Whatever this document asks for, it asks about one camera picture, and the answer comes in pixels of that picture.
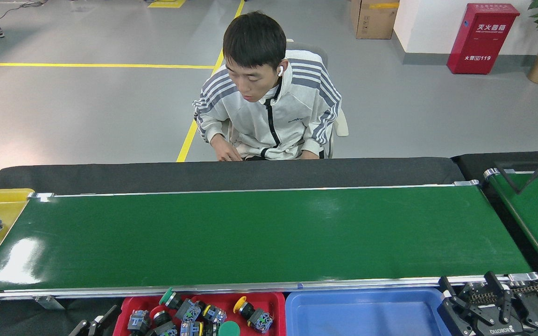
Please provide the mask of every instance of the gray floor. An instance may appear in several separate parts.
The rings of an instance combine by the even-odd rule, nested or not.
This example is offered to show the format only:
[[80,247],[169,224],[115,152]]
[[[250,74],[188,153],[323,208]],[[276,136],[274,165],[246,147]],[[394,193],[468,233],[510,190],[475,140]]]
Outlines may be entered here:
[[[0,16],[21,2],[0,2]],[[139,0],[49,0],[0,20],[0,62],[213,66],[237,0],[180,9]],[[288,38],[329,55],[350,136],[335,157],[451,157],[538,151],[538,85],[527,68],[453,75],[402,65],[392,41],[356,40],[346,0],[251,0]],[[191,102],[211,70],[0,67],[0,169],[176,161]],[[186,161],[211,161],[194,138]]]

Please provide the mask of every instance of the white jacket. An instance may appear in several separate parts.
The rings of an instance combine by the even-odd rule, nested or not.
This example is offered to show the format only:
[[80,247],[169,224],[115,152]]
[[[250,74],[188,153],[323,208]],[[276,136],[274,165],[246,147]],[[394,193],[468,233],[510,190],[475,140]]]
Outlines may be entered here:
[[341,95],[319,55],[287,50],[290,66],[284,71],[276,99],[246,101],[222,66],[205,82],[194,106],[194,120],[203,140],[222,134],[222,122],[231,121],[230,142],[242,157],[269,160],[296,159],[303,150],[316,155],[327,145],[331,124],[341,108]]

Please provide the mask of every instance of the cardboard box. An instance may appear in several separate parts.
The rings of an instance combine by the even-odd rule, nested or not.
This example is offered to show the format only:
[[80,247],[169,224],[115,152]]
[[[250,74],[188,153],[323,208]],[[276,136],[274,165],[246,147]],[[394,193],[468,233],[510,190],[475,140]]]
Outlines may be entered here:
[[352,0],[350,17],[356,38],[390,39],[399,4],[399,0]]

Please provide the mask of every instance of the white wall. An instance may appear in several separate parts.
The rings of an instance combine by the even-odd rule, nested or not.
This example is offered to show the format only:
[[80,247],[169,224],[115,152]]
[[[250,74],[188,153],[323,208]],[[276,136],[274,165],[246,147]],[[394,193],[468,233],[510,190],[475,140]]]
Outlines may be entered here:
[[[394,30],[406,53],[449,54],[468,3],[486,0],[400,0]],[[531,0],[506,0],[520,16],[514,21],[501,55],[536,55],[538,30],[528,11]]]

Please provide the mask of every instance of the green button cap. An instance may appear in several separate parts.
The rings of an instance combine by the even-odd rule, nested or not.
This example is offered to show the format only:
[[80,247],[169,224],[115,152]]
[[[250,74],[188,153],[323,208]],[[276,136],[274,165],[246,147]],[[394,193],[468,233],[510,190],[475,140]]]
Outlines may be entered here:
[[240,336],[240,326],[234,321],[227,321],[219,326],[218,336]]
[[165,302],[169,300],[169,296],[171,296],[171,294],[173,294],[173,288],[169,287],[169,289],[167,289],[167,292],[165,292],[165,294],[163,294],[163,296],[159,300],[159,304],[165,304]]

